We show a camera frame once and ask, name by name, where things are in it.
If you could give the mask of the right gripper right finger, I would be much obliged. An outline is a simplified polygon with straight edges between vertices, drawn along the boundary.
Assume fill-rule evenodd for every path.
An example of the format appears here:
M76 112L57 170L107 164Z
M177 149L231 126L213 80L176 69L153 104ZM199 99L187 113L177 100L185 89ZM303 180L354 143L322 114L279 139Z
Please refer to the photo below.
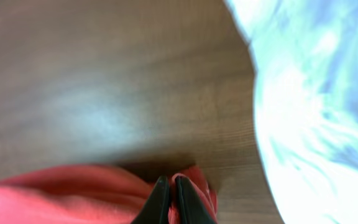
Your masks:
M187 177L175 178L181 224L216 224Z

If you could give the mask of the red printed t-shirt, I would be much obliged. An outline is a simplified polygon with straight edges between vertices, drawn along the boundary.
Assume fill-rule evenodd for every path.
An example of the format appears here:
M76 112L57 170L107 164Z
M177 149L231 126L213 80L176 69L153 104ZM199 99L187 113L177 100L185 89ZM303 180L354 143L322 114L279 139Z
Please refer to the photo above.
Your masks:
M168 176L168 223L180 223L178 176L190 179L217 223L216 192L197 166ZM156 181L146 182L120 167L101 165L60 166L3 179L0 223L131 223Z

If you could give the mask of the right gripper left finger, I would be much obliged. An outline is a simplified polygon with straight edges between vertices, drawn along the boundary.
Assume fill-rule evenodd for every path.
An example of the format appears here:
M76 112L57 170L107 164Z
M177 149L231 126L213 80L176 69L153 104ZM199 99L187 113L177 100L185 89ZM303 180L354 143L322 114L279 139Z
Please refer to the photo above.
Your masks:
M160 176L142 210L131 224L168 224L170 184L168 177Z

